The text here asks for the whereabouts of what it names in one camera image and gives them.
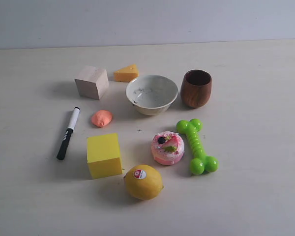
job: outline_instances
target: green bone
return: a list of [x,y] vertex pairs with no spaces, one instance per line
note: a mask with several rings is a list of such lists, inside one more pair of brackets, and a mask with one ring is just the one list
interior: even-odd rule
[[181,120],[176,125],[176,130],[180,134],[186,134],[194,158],[190,162],[190,171],[194,175],[201,175],[204,171],[214,172],[218,169],[218,160],[213,156],[207,156],[198,132],[202,128],[202,123],[198,119],[190,121]]

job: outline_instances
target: black marker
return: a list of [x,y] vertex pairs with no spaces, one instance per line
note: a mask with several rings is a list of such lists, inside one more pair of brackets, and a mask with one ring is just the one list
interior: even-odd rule
[[63,137],[63,140],[62,140],[62,143],[61,143],[58,155],[57,155],[58,160],[63,160],[64,157],[65,157],[65,153],[67,152],[67,148],[68,148],[68,145],[69,145],[71,134],[72,134],[72,132],[74,130],[74,127],[75,127],[75,124],[76,124],[76,122],[78,120],[79,113],[80,113],[80,108],[75,107],[73,109],[72,116],[71,116],[68,128],[67,128],[67,130],[66,130],[66,132],[64,134],[64,137]]

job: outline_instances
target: wall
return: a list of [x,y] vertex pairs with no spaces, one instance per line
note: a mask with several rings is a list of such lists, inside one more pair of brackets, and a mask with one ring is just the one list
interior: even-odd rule
[[295,0],[0,0],[0,49],[295,38]]

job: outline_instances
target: brown wooden cup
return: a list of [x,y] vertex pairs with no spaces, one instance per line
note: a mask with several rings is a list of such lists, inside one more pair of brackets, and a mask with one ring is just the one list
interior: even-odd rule
[[183,77],[180,88],[182,101],[189,107],[205,105],[211,96],[212,78],[203,70],[190,70]]

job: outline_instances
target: wooden block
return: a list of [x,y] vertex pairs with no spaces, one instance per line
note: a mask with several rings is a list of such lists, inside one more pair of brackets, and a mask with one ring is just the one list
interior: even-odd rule
[[88,168],[92,178],[122,174],[117,133],[88,138]]
[[114,72],[115,81],[130,82],[139,76],[136,64],[129,65]]
[[80,96],[100,100],[108,89],[107,71],[87,65],[75,78],[75,83]]

